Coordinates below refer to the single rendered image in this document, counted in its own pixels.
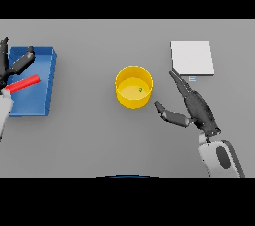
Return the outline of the red beaker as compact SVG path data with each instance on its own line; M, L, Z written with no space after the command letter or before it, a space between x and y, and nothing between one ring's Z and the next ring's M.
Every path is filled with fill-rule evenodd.
M11 83L6 86L6 89L11 93L19 91L21 89L27 88L31 85L37 84L41 81L40 76L38 74L31 75L14 83Z

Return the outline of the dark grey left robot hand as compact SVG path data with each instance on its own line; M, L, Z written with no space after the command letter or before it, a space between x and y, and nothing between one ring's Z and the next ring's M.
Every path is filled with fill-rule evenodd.
M0 91L7 87L7 81L11 75L20 75L34 63L36 59L34 47L29 46L27 52L21 58L15 61L12 65L9 65L8 41L8 37L0 40Z

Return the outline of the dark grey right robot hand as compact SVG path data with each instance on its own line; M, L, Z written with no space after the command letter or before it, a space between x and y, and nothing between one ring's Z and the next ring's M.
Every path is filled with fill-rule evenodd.
M167 110L161 102L156 101L155 106L160 117L165 122L184 128L194 124L204 133L207 140L220 134L221 129L218 127L213 112L204 97L194 90L175 68L172 68L169 73L183 96L190 117Z

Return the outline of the pale square measuring scale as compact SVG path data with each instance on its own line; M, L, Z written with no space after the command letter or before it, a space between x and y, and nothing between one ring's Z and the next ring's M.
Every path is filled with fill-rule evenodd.
M211 48L208 41L171 41L172 67L191 81L214 75Z

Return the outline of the yellow bowl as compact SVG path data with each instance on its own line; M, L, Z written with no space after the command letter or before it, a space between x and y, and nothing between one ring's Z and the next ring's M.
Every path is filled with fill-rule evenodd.
M153 77L149 70L142 66L129 65L121 70L115 78L116 97L129 109L144 107L153 90Z

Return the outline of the blue tray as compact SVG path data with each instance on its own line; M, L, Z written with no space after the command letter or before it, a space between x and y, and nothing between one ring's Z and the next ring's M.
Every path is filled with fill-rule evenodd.
M14 101L10 117L47 116L50 112L57 54L52 46L35 46L35 61L8 79Z

